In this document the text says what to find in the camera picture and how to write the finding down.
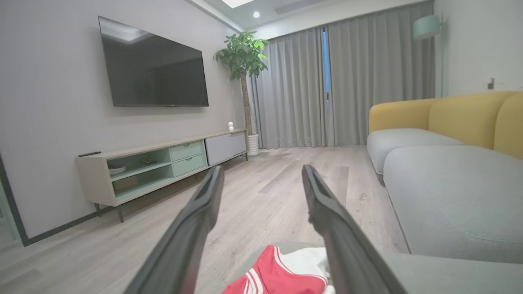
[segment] tv stand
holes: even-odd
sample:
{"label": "tv stand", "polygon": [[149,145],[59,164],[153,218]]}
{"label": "tv stand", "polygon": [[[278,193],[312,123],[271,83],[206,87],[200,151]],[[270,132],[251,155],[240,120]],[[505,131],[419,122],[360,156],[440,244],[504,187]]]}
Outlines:
{"label": "tv stand", "polygon": [[[248,160],[245,129],[77,157],[76,166],[98,216],[100,204],[112,206],[123,222],[122,204],[241,155]],[[111,175],[108,165],[126,170]]]}

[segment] potted plant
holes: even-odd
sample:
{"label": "potted plant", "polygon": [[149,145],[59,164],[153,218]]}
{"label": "potted plant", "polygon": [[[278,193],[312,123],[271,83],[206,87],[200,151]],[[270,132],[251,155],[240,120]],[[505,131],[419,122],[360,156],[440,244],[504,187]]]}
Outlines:
{"label": "potted plant", "polygon": [[245,111],[245,128],[249,141],[249,155],[258,154],[258,134],[253,134],[251,121],[251,104],[249,103],[249,92],[247,90],[247,73],[256,77],[267,68],[262,59],[268,59],[262,51],[265,40],[254,39],[255,32],[242,32],[227,36],[227,48],[214,55],[216,61],[221,62],[231,71],[231,79],[240,79],[242,84],[243,108]]}

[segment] white plant pot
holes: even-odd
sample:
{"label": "white plant pot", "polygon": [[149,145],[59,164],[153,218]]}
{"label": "white plant pot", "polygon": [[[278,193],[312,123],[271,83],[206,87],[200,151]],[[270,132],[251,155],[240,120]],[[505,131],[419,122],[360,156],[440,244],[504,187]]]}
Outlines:
{"label": "white plant pot", "polygon": [[249,151],[247,152],[247,155],[258,155],[260,153],[260,149],[258,148],[258,134],[248,135],[247,140],[249,141]]}

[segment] square ceiling light panel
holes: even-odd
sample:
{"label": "square ceiling light panel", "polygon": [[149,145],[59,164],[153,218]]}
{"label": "square ceiling light panel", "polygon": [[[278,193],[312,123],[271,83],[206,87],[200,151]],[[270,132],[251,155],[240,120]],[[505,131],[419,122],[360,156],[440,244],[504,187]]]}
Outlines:
{"label": "square ceiling light panel", "polygon": [[254,0],[222,0],[225,2],[225,4],[229,5],[230,8],[236,8],[240,5],[244,5],[245,3],[252,2]]}

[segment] tree trunk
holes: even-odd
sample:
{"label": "tree trunk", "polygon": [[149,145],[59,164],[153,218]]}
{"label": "tree trunk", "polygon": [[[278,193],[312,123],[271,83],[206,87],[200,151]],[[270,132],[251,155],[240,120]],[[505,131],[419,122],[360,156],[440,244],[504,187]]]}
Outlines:
{"label": "tree trunk", "polygon": [[245,111],[245,128],[247,129],[247,135],[252,135],[253,124],[251,121],[251,104],[249,101],[249,91],[247,90],[247,74],[243,74],[240,76],[240,82],[242,83],[243,109]]}

